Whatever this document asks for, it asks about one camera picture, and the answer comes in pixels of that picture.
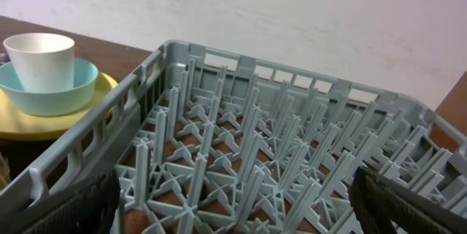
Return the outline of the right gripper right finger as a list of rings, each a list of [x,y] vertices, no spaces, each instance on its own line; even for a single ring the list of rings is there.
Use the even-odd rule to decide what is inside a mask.
[[[366,167],[359,167],[349,191],[364,233],[465,233],[466,219]]]

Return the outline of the white cup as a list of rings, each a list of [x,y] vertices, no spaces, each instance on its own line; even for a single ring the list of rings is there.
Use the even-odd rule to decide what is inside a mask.
[[[23,86],[32,93],[54,93],[74,87],[73,39],[49,33],[10,36],[3,41]]]

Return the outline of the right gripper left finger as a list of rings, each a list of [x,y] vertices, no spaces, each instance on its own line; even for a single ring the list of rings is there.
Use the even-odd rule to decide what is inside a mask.
[[[27,209],[22,233],[109,233],[120,200],[115,170],[83,180]]]

